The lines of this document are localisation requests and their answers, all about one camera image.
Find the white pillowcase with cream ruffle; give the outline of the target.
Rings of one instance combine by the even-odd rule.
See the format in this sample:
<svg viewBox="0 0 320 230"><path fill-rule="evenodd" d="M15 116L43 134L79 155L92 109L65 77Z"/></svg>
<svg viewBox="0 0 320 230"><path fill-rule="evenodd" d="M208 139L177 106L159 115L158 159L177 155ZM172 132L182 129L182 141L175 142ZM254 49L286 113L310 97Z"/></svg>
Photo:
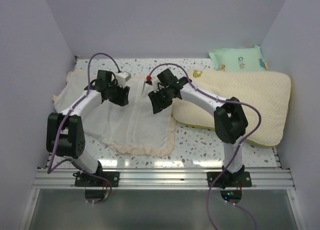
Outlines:
<svg viewBox="0 0 320 230"><path fill-rule="evenodd" d="M56 112L70 107L88 83L82 71L70 72L66 87L52 98ZM128 105L104 101L82 122L84 133L122 154L160 158L169 155L175 145L176 125L171 107L153 114L148 97L153 88L145 84L143 76L135 75L126 84L130 87Z"/></svg>

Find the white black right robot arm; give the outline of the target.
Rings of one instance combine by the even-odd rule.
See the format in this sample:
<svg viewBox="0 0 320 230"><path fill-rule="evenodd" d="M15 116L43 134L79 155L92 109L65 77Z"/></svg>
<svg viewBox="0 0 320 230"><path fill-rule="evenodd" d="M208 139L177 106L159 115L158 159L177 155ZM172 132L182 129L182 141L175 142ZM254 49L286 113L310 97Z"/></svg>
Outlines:
<svg viewBox="0 0 320 230"><path fill-rule="evenodd" d="M214 119L214 130L223 142L224 162L223 182L235 186L245 171L242 160L241 139L246 133L248 120L237 98L226 99L194 85L186 75L177 78L170 69L165 69L157 77L146 77L146 84L153 87L148 94L153 114L158 114L172 105L177 98L190 102L209 113Z"/></svg>

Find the cream yellow dotted pillow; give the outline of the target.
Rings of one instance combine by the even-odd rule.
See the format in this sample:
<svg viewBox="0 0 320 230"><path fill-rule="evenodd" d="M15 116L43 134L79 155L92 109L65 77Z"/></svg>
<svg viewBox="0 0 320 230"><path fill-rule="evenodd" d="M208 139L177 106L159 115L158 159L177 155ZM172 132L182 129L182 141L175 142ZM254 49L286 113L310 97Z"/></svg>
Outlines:
<svg viewBox="0 0 320 230"><path fill-rule="evenodd" d="M261 114L259 128L250 140L265 147L277 146L283 138L291 96L291 79L288 75L273 71L224 72L210 68L191 68L187 71L193 84L210 92L255 107ZM248 127L246 134L258 123L258 115L242 106ZM180 123L198 128L214 128L214 119L205 110L185 100L174 99L173 117Z"/></svg>

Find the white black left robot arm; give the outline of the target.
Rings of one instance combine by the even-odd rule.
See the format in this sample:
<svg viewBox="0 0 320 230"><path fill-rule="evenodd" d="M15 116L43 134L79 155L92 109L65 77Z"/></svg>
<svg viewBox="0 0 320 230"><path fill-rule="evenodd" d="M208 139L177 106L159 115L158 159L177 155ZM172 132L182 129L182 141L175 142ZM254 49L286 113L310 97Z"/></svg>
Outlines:
<svg viewBox="0 0 320 230"><path fill-rule="evenodd" d="M130 78L128 72L99 70L96 79L88 82L82 95L70 107L48 116L46 149L52 153L48 173L68 161L87 174L86 180L92 186L103 183L101 163L85 150L83 121L106 100L118 106L128 105L130 89L127 82Z"/></svg>

